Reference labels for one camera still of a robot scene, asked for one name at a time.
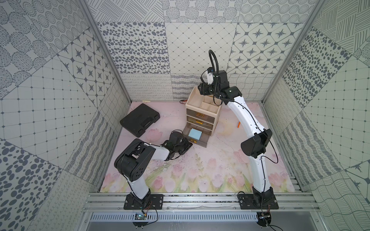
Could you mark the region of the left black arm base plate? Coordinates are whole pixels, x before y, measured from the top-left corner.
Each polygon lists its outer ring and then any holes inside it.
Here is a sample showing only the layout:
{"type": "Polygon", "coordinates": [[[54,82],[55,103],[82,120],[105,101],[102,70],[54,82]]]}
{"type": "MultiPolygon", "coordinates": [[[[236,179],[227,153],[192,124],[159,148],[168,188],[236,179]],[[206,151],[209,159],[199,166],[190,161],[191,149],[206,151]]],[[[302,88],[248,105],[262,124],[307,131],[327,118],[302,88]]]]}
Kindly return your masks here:
{"type": "Polygon", "coordinates": [[[161,210],[163,200],[163,194],[148,194],[143,199],[139,199],[133,193],[130,193],[126,196],[124,210],[161,210]]]}

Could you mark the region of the blue sticky pad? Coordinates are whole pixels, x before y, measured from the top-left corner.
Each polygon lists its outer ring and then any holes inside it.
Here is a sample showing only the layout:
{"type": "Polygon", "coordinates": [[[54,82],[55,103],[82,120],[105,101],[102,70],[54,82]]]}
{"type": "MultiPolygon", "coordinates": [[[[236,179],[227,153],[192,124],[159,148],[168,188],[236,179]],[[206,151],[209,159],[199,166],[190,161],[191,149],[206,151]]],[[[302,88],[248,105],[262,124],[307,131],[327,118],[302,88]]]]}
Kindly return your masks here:
{"type": "Polygon", "coordinates": [[[199,131],[197,129],[191,129],[188,136],[191,137],[192,139],[200,140],[202,136],[202,131],[199,131]]]}

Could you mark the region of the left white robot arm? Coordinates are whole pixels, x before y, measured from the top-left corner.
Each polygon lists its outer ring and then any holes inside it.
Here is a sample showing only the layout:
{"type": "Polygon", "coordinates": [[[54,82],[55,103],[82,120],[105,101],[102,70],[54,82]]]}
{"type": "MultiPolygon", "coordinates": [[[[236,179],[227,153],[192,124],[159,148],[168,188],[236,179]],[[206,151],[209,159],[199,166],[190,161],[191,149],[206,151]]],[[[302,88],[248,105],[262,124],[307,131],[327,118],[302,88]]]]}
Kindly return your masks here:
{"type": "Polygon", "coordinates": [[[186,138],[181,138],[179,143],[166,140],[162,145],[154,145],[134,139],[128,147],[116,158],[114,167],[123,175],[134,197],[145,201],[150,195],[150,189],[146,185],[143,174],[151,160],[169,161],[184,155],[192,143],[186,138]]]}

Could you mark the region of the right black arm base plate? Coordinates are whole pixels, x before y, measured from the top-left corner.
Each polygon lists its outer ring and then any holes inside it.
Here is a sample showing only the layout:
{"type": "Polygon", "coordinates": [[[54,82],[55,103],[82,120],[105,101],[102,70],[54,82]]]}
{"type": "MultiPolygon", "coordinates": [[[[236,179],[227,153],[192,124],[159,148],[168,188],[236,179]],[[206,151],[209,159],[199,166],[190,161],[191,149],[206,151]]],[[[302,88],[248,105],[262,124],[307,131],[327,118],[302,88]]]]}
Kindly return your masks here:
{"type": "Polygon", "coordinates": [[[239,192],[237,194],[238,202],[240,208],[242,210],[276,210],[279,209],[279,205],[277,203],[276,197],[272,195],[268,195],[266,193],[263,194],[245,194],[239,192]]]}

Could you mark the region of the beige desktop drawer organizer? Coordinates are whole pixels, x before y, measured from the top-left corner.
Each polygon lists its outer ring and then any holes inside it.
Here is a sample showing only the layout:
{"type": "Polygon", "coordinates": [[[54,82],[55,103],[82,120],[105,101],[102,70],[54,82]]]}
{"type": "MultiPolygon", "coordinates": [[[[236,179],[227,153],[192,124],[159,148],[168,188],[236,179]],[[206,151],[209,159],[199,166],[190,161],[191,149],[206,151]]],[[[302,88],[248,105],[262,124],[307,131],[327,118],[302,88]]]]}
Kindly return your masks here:
{"type": "Polygon", "coordinates": [[[201,95],[198,88],[194,87],[186,102],[186,116],[188,116],[187,109],[190,109],[214,117],[215,122],[213,123],[214,129],[211,131],[212,136],[218,124],[221,108],[221,100],[213,98],[211,95],[201,95]]]}

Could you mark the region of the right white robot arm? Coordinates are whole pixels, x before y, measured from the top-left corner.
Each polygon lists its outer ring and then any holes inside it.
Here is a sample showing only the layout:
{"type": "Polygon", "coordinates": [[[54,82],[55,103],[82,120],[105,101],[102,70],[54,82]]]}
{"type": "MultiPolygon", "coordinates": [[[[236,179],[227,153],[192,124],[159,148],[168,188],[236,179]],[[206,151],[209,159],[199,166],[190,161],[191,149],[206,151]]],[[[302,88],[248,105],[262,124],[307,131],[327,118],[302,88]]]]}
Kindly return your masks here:
{"type": "Polygon", "coordinates": [[[230,87],[225,71],[216,72],[210,68],[204,72],[207,74],[207,82],[200,77],[199,93],[221,100],[235,114],[246,132],[246,140],[241,143],[241,149],[250,159],[253,193],[260,197],[265,196],[267,192],[272,193],[265,162],[266,146],[270,142],[272,131],[266,130],[257,121],[240,90],[236,86],[230,87]]]}

